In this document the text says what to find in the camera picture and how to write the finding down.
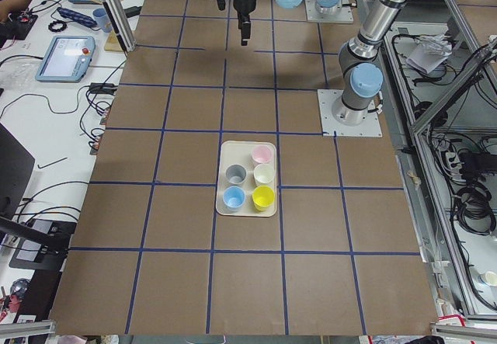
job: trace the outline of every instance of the yellow cup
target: yellow cup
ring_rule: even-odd
[[[268,210],[274,203],[275,195],[273,189],[269,186],[257,186],[252,193],[252,200],[257,210],[261,212]]]

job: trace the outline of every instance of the pink cup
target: pink cup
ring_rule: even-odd
[[[265,144],[259,144],[252,149],[252,163],[254,167],[259,164],[269,164],[273,160],[273,149]]]

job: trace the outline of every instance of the white tray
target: white tray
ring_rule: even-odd
[[[273,183],[268,185],[273,189],[275,194],[274,203],[269,207],[269,209],[264,211],[258,211],[254,207],[254,202],[252,201],[252,193],[256,188],[254,180],[254,165],[252,163],[251,152],[252,149],[263,144],[273,150],[273,167],[275,171],[275,178]],[[232,186],[226,179],[226,169],[233,164],[241,165],[247,171],[247,177],[240,186],[243,191],[245,191],[245,202],[242,208],[237,212],[232,212],[223,202],[224,191]],[[217,177],[217,192],[216,192],[216,211],[224,216],[248,216],[248,217],[271,217],[276,213],[278,205],[278,192],[276,190],[276,182],[278,180],[278,170],[276,167],[276,148],[274,144],[269,142],[238,142],[238,141],[226,141],[221,146],[221,159],[219,161],[219,176]]]

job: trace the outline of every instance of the blue cup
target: blue cup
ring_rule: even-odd
[[[104,8],[99,8],[93,10],[93,19],[99,25],[103,32],[109,33],[112,31],[112,25],[110,24],[109,16]]]
[[[224,191],[223,202],[228,210],[236,212],[245,202],[245,192],[238,186],[230,186]]]

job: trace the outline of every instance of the white mounting plate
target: white mounting plate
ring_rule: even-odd
[[[354,18],[349,7],[341,8],[336,14],[330,16],[321,14],[315,8],[316,0],[305,0],[305,12],[308,14],[308,22],[318,23],[347,23],[353,24]],[[348,4],[349,0],[342,0],[342,4]]]
[[[339,89],[319,89],[319,113],[321,114],[321,127],[324,136],[345,137],[382,137],[380,121],[376,113],[368,113],[366,119],[355,127],[350,127],[340,123],[332,115],[332,106],[337,98],[342,95]],[[369,109],[375,109],[374,102],[371,101]]]

